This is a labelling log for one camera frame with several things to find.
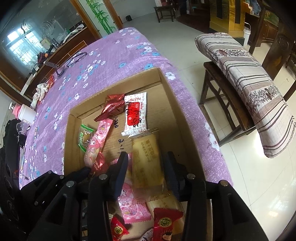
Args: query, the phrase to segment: pink snack package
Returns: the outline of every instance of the pink snack package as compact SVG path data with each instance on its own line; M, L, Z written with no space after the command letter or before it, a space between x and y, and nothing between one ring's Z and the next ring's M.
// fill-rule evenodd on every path
M131 153L128 154L128 170L124 180L121 194L118 197L118 203L123 215L125 223L136 223L151 220L151 214L147 209L146 203L134 204L132 190L132 164Z
M105 139L112 123L112 119L105 119L100 121L98 130L93 135L84 155L84 163L87 167L93 166L98 153L102 151Z

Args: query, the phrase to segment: purple tablecloth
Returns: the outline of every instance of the purple tablecloth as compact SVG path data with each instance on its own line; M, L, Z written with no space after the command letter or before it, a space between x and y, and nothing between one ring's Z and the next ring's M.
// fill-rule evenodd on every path
M161 68L169 80L194 136L206 180L225 179L232 184L225 160L196 100L180 80L176 68L145 36L134 28L125 28L92 43L84 51L87 52L84 59L66 69L60 78L54 76L53 87L36 109L35 122L27 132L20 188L48 170L64 174L64 141L71 108L105 87L152 67Z

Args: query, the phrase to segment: red label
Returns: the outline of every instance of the red label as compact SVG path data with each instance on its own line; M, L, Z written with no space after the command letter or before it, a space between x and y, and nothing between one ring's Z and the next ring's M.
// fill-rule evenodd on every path
M128 104L127 116L127 123L129 126L136 126L141 123L139 102L130 102Z

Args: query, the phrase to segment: small wooden table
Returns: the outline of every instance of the small wooden table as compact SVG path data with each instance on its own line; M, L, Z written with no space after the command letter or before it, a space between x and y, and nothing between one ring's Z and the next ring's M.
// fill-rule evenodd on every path
M158 22L160 23L160 20L162 19L172 19L172 22L174 21L174 18L176 19L174 7L172 5L167 5L167 6L161 6L161 7L154 7L155 13L158 19ZM170 11L170 15L163 15L162 11Z

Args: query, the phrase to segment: cardboard box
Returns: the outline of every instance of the cardboard box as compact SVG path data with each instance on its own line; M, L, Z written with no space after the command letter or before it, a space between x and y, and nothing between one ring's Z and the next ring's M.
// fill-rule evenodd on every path
M70 110L65 139L65 175L84 166L84 152L78 146L78 130L81 124L97 129L99 122L95 122L94 119L101 113L106 96L141 92L147 92L147 127L159 129L158 144L161 152L173 151L177 161L185 165L189 172L194 173L197 178L205 179L185 116L173 90L158 68L151 68L125 78ZM103 148L103 154L108 162L118 158L121 151L131 152L130 139L121 135L125 125L125 113L113 119L117 120L118 127L115 127L113 122ZM134 223L129 228L130 234L124 235L123 240L139 239L152 226L152 220Z

